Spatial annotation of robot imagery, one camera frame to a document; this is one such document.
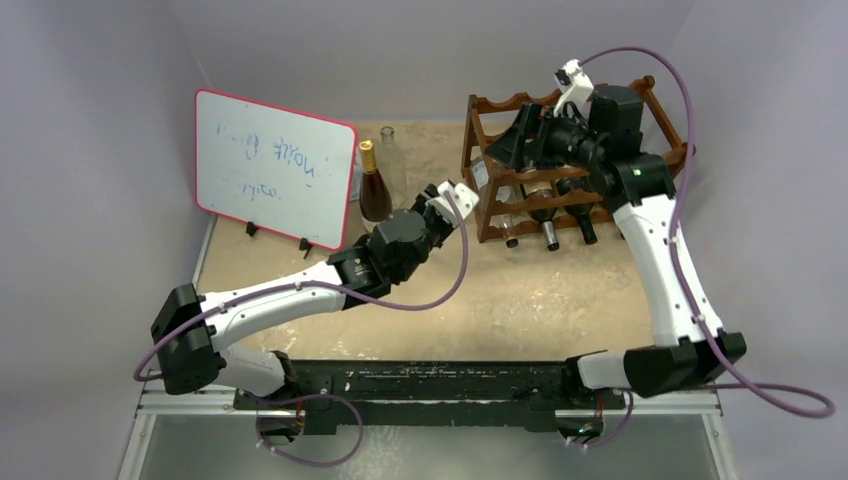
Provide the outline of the dark gold-capped wine bottle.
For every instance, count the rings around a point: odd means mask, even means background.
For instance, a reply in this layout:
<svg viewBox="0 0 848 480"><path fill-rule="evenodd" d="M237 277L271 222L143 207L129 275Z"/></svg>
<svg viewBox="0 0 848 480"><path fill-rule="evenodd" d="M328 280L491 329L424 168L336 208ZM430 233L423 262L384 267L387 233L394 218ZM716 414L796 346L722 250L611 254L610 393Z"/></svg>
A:
<svg viewBox="0 0 848 480"><path fill-rule="evenodd" d="M359 143L362 159L362 178L360 185L360 212L364 220L380 223L392 213L392 200L389 189L378 169L376 151L371 140Z"/></svg>

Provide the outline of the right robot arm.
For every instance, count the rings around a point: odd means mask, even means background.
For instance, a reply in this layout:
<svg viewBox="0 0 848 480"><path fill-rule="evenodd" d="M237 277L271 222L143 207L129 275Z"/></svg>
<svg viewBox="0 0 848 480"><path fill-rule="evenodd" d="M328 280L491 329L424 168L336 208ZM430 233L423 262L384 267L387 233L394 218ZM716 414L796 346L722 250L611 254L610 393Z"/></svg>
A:
<svg viewBox="0 0 848 480"><path fill-rule="evenodd" d="M554 114L524 103L485 153L505 166L559 167L587 173L590 191L623 233L636 261L652 319L653 342L624 352L601 351L567 360L564 399L584 407L601 389L642 397L699 388L747 350L744 336L726 332L709 306L673 220L677 192L663 156L643 151L643 103L626 86L602 85L589 115Z"/></svg>

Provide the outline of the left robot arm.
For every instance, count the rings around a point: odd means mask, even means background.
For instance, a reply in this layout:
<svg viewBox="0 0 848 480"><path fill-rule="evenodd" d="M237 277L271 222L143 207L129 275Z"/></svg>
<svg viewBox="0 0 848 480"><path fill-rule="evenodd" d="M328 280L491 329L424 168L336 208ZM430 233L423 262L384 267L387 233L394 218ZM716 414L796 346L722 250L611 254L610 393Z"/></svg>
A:
<svg viewBox="0 0 848 480"><path fill-rule="evenodd" d="M392 286L410 279L431 251L465 221L479 202L473 189L445 181L428 185L412 207L399 209L353 245L295 274L231 291L201 295L193 284L173 288L151 326L153 350L170 395L211 384L252 393L272 408L297 399L298 382L285 354L244 349L239 341L310 315L366 303L409 310L386 301Z"/></svg>

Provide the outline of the clear slim glass bottle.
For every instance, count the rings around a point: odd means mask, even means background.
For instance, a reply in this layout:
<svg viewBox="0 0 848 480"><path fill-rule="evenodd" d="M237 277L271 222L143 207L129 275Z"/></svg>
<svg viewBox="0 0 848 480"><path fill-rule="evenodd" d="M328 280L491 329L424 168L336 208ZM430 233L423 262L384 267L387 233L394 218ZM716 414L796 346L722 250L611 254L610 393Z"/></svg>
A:
<svg viewBox="0 0 848 480"><path fill-rule="evenodd" d="M379 160L388 177L393 208L400 209L407 200L406 157L396 142L392 126L383 126L379 133Z"/></svg>

